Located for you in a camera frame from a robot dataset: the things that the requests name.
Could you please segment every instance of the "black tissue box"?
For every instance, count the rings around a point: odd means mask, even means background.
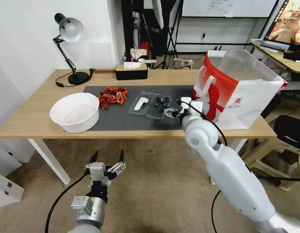
[[[136,80],[146,79],[148,77],[148,68],[146,64],[141,64],[139,68],[124,69],[123,64],[115,67],[117,80]]]

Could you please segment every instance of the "white bowl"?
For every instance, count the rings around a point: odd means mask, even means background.
[[[93,127],[99,118],[99,100],[90,93],[75,93],[57,101],[50,110],[53,122],[69,133]]]

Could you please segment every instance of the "bag handle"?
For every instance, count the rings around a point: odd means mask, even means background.
[[[205,72],[206,72],[206,67],[205,66],[202,66],[198,72],[198,75],[201,74],[203,77],[205,76]],[[203,89],[200,89],[200,87],[198,86],[195,86],[195,91],[200,95],[200,96],[203,96],[203,95],[206,95],[207,92],[208,92],[208,89],[210,87],[210,84],[213,83],[215,84],[216,83],[216,78],[214,76],[209,76],[209,78],[207,79],[206,83],[205,83],[205,86]]]

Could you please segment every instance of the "black lamp base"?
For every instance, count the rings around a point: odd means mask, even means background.
[[[68,77],[68,82],[73,85],[86,83],[89,80],[90,77],[86,72],[77,72],[76,74],[71,74]]]

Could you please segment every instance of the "whiteboard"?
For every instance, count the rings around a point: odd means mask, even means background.
[[[268,17],[276,0],[184,0],[183,17]]]

